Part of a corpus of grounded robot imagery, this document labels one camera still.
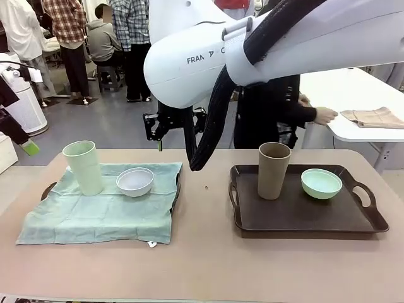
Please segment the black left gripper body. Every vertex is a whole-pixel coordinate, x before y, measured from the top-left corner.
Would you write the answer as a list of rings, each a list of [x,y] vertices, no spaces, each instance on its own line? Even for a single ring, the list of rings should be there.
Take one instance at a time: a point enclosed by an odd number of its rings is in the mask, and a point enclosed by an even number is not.
[[[8,107],[17,101],[19,101],[18,96],[1,76],[0,77],[0,105],[3,107]]]

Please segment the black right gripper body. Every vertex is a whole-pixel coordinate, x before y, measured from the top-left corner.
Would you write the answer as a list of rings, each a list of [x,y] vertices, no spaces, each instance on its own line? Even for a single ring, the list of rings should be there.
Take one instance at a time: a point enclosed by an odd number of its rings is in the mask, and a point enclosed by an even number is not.
[[[158,126],[162,129],[192,128],[193,108],[177,109],[158,103]]]

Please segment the person's right hand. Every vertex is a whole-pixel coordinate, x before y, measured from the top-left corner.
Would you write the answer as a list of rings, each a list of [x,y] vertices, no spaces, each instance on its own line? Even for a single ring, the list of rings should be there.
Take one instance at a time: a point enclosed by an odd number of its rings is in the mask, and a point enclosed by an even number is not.
[[[316,118],[314,122],[319,125],[327,125],[338,116],[338,113],[326,107],[316,107]]]

